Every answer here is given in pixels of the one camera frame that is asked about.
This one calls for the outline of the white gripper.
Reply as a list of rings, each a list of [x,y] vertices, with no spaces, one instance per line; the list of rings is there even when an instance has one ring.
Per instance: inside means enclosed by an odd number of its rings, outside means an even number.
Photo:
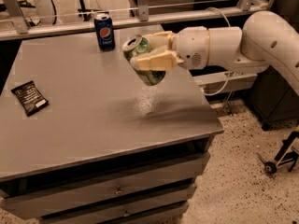
[[[187,27],[176,35],[163,31],[144,35],[144,38],[153,50],[130,60],[130,65],[136,70],[169,71],[177,65],[193,70],[207,65],[209,37],[203,26]]]

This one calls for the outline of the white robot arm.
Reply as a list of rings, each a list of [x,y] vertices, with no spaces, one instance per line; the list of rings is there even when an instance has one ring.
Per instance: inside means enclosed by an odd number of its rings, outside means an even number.
[[[237,73],[261,73],[273,67],[299,94],[299,34],[273,12],[252,14],[241,28],[187,27],[145,38],[151,51],[130,60],[136,70],[201,70],[215,65]]]

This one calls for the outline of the white cylinder robot base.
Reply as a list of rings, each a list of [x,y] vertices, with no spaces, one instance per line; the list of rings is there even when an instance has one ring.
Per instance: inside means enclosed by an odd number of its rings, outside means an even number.
[[[52,0],[33,0],[37,15],[43,24],[56,23],[56,8]]]

